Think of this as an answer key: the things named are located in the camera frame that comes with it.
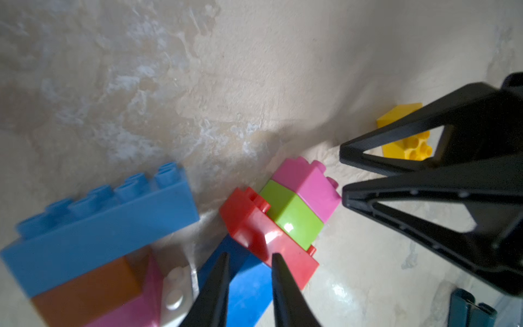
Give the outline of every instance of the blue block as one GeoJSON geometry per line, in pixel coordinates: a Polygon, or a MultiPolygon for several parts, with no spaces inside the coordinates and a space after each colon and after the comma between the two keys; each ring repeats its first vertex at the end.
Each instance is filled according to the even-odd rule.
{"type": "Polygon", "coordinates": [[[223,252],[230,254],[227,326],[255,326],[272,302],[271,269],[227,235],[198,272],[200,289],[223,252]]]}
{"type": "Polygon", "coordinates": [[[467,327],[470,310],[476,299],[464,289],[455,289],[450,295],[448,327],[467,327]]]}
{"type": "Polygon", "coordinates": [[[271,268],[254,254],[244,267],[229,284],[228,327],[254,327],[272,302],[271,268]]]}
{"type": "Polygon", "coordinates": [[[494,327],[497,311],[485,303],[472,307],[468,327],[494,327]]]}
{"type": "Polygon", "coordinates": [[[214,250],[209,259],[207,259],[205,264],[198,271],[198,286],[200,287],[200,289],[202,289],[205,285],[205,282],[207,281],[207,278],[209,278],[209,274],[211,273],[212,268],[216,264],[216,261],[224,252],[230,254],[229,274],[231,280],[240,271],[243,264],[245,263],[245,260],[247,260],[247,257],[249,257],[249,255],[251,254],[249,250],[241,246],[229,234],[227,234],[227,236],[222,240],[220,245],[218,245],[216,250],[214,250]]]}
{"type": "Polygon", "coordinates": [[[1,255],[34,297],[198,220],[185,172],[168,163],[150,180],[140,173],[49,205],[17,226],[21,238],[1,255]]]}

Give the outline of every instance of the orange block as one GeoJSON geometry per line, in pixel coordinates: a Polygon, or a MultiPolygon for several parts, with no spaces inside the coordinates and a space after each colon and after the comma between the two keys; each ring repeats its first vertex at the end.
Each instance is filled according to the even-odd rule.
{"type": "Polygon", "coordinates": [[[82,327],[142,293],[149,256],[138,250],[31,301],[49,327],[82,327]]]}

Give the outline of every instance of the floor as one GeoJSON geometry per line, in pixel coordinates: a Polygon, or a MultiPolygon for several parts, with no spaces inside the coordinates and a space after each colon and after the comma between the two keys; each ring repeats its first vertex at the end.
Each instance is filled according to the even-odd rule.
{"type": "MultiPolygon", "coordinates": [[[[340,185],[378,177],[337,146],[401,103],[523,69],[519,0],[2,0],[0,246],[66,196],[183,165],[201,222],[155,243],[164,272],[203,263],[236,186],[304,155],[340,185]]],[[[457,230],[459,206],[399,204],[457,230]]],[[[340,207],[304,291],[324,326],[443,326],[456,286],[499,294],[340,207]]],[[[43,326],[0,265],[0,325],[43,326]]],[[[272,309],[259,326],[272,326],[272,309]]]]}

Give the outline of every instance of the red block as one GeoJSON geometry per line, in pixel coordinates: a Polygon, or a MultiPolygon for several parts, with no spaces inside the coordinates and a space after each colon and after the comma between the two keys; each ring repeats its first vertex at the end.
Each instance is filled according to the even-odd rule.
{"type": "Polygon", "coordinates": [[[313,247],[312,245],[309,246],[309,249],[307,250],[307,253],[308,253],[310,256],[313,256],[314,253],[316,253],[316,248],[313,247]]]}
{"type": "Polygon", "coordinates": [[[281,253],[303,290],[320,264],[265,214],[269,208],[252,188],[237,188],[220,208],[220,215],[231,237],[269,267],[272,254],[281,253]]]}

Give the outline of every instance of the toy building block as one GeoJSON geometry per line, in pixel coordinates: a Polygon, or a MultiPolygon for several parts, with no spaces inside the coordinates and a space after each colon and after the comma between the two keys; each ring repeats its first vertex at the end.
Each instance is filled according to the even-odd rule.
{"type": "Polygon", "coordinates": [[[165,277],[162,292],[161,327],[178,327],[194,302],[191,267],[176,267],[165,277]]]}
{"type": "Polygon", "coordinates": [[[163,276],[158,263],[150,256],[143,291],[137,298],[85,325],[85,327],[158,327],[163,276]]]}
{"type": "Polygon", "coordinates": [[[269,267],[272,254],[281,253],[303,290],[319,263],[267,217],[269,208],[252,188],[237,188],[220,208],[220,215],[231,237],[269,267]]]}
{"type": "Polygon", "coordinates": [[[305,251],[323,229],[323,222],[293,191],[269,181],[260,191],[269,204],[267,216],[305,251]]]}
{"type": "Polygon", "coordinates": [[[307,253],[310,255],[310,256],[313,256],[315,253],[316,253],[316,248],[313,247],[312,245],[309,247],[309,249],[307,250],[307,253]]]}
{"type": "Polygon", "coordinates": [[[325,165],[317,160],[309,164],[303,157],[285,159],[272,180],[296,193],[326,223],[342,198],[336,192],[338,183],[325,177],[325,170],[325,165]]]}
{"type": "Polygon", "coordinates": [[[470,316],[470,308],[476,299],[464,289],[455,289],[450,296],[448,327],[466,327],[470,316]]]}
{"type": "MultiPolygon", "coordinates": [[[[376,121],[378,128],[382,128],[383,126],[387,126],[388,124],[400,120],[422,107],[423,104],[421,103],[396,106],[391,111],[378,118],[376,121]]],[[[383,150],[383,156],[393,159],[425,160],[432,155],[432,147],[427,145],[429,137],[430,131],[425,131],[403,140],[382,145],[381,149],[383,150]]]]}
{"type": "Polygon", "coordinates": [[[497,311],[485,303],[470,308],[470,327],[494,327],[497,311]]]}
{"type": "Polygon", "coordinates": [[[2,258],[29,297],[101,267],[199,220],[182,169],[168,163],[112,190],[65,199],[17,226],[2,258]]]}
{"type": "Polygon", "coordinates": [[[142,293],[149,257],[149,251],[121,257],[31,302],[49,327],[82,327],[142,293]]]}
{"type": "Polygon", "coordinates": [[[205,264],[198,270],[198,286],[200,289],[202,289],[205,285],[205,282],[207,281],[207,278],[209,277],[212,268],[216,264],[216,261],[224,252],[230,254],[230,280],[232,280],[234,276],[236,276],[236,274],[243,267],[243,264],[245,263],[245,260],[247,260],[247,257],[249,257],[249,255],[251,254],[246,248],[241,246],[229,234],[227,234],[227,236],[225,236],[224,239],[220,242],[216,250],[214,250],[214,252],[211,254],[209,259],[207,259],[205,264]]]}
{"type": "Polygon", "coordinates": [[[271,269],[227,235],[198,272],[203,287],[220,255],[229,253],[227,326],[254,327],[272,302],[271,269]]]}
{"type": "Polygon", "coordinates": [[[272,271],[251,254],[229,284],[227,326],[254,327],[272,302],[272,271]]]}

